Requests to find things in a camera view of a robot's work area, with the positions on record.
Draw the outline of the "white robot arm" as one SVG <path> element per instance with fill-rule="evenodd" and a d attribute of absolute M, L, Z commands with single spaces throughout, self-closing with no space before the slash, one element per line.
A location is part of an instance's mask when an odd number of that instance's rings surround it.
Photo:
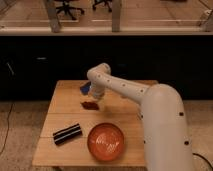
<path fill-rule="evenodd" d="M 107 63 L 89 69 L 87 78 L 95 99 L 108 88 L 140 106 L 148 171 L 195 171 L 186 113 L 176 89 L 114 77 Z"/>

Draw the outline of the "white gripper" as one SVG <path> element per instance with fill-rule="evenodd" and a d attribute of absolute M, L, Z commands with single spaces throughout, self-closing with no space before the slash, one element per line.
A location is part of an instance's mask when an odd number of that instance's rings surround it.
<path fill-rule="evenodd" d="M 103 106 L 104 98 L 102 97 L 105 95 L 105 87 L 92 83 L 90 86 L 90 93 L 95 98 L 94 102 L 99 107 Z"/>

